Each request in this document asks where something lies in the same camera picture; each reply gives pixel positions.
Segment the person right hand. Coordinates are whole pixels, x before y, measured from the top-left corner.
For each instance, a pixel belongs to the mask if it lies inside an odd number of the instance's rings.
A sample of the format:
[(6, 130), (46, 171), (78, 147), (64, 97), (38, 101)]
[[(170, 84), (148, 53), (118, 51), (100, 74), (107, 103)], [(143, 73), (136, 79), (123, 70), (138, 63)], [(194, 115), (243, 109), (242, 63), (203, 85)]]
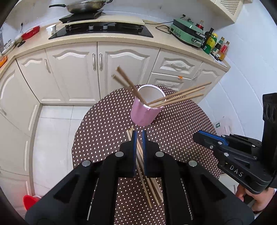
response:
[(255, 200), (254, 204), (251, 207), (252, 211), (262, 211), (266, 208), (270, 200), (273, 198), (275, 192), (276, 190), (274, 188), (269, 187), (260, 194), (255, 195), (248, 191), (246, 188), (244, 188), (242, 185), (238, 185), (237, 192), (235, 195), (240, 200), (242, 200), (242, 202), (244, 201), (245, 195), (252, 197)]

